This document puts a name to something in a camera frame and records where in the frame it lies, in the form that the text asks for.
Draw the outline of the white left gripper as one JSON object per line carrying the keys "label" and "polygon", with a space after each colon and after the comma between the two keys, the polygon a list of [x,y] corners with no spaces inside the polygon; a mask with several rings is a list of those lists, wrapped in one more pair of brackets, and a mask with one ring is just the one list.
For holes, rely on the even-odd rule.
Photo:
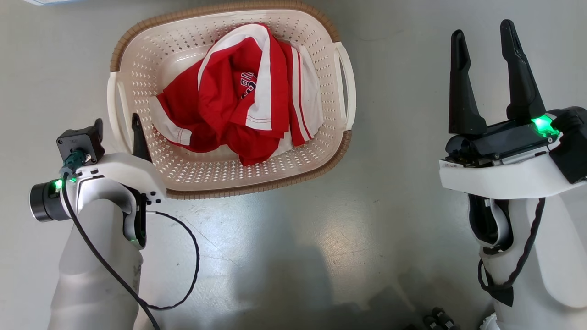
{"label": "white left gripper", "polygon": [[[94,127],[99,140],[103,140],[103,120],[97,118]],[[148,200],[161,203],[167,199],[167,188],[159,171],[152,163],[149,147],[141,125],[140,116],[132,115],[133,153],[109,153],[93,165],[80,167],[76,172],[80,178],[76,182],[76,204],[89,201],[91,190],[104,192],[104,188],[90,188],[92,178],[107,178],[122,186],[145,194]]]}

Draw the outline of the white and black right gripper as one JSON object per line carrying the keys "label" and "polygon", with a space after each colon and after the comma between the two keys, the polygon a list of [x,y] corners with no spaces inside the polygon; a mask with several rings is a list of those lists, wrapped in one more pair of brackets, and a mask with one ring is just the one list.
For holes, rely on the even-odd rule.
{"label": "white and black right gripper", "polygon": [[449,140],[447,157],[439,161],[442,186],[472,196],[519,200],[555,196],[585,185],[586,111],[546,113],[513,21],[501,22],[500,36],[508,66],[510,121],[487,132],[468,74],[471,58],[464,32],[458,29],[451,35],[449,133],[482,135]]}

